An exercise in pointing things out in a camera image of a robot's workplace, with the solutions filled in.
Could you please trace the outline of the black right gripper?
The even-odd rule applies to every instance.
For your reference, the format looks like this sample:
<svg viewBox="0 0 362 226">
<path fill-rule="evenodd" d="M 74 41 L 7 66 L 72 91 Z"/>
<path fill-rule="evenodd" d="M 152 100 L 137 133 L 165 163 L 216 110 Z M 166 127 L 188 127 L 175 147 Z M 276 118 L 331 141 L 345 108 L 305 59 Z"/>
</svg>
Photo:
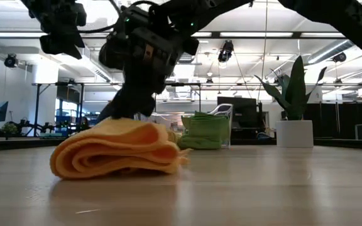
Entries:
<svg viewBox="0 0 362 226">
<path fill-rule="evenodd" d="M 161 93 L 175 66 L 174 50 L 173 43 L 167 40 L 153 43 L 107 40 L 99 52 L 99 61 L 109 68 L 122 70 L 125 87 Z M 100 111 L 97 121 L 108 117 L 133 118 L 135 114 L 150 117 L 156 109 L 156 100 L 151 95 L 124 94 L 123 106 L 118 109 L 116 104 L 121 103 L 120 100 L 121 90 Z"/>
</svg>

